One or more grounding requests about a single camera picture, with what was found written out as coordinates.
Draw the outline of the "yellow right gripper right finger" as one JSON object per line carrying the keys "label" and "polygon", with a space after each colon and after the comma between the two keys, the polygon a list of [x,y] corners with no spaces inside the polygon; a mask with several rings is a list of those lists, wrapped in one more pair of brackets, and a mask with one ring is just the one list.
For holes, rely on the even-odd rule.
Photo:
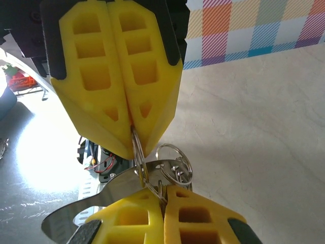
{"label": "yellow right gripper right finger", "polygon": [[167,186],[165,243],[262,243],[239,213],[178,186]]}

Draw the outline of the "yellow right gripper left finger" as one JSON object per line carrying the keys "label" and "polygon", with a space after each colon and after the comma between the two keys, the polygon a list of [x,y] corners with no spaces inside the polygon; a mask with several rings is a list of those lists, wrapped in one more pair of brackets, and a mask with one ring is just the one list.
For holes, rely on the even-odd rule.
{"label": "yellow right gripper left finger", "polygon": [[164,243],[160,203],[143,189],[86,219],[68,243]]}

